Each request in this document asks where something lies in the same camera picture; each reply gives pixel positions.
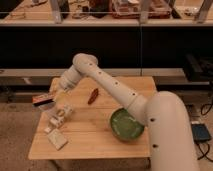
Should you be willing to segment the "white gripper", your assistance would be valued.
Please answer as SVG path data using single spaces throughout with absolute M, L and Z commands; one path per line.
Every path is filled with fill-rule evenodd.
M 53 101 L 55 103 L 61 102 L 66 94 L 65 91 L 75 88 L 81 79 L 82 75 L 74 66 L 71 66 L 69 69 L 67 69 L 59 79 L 58 85 L 60 90 L 55 92 Z

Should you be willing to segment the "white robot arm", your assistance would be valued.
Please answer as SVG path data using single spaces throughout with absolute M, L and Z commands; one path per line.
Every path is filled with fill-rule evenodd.
M 176 94 L 160 91 L 147 99 L 100 69 L 97 58 L 85 53 L 73 57 L 56 91 L 74 89 L 85 76 L 148 127 L 152 171 L 200 171 L 187 109 Z

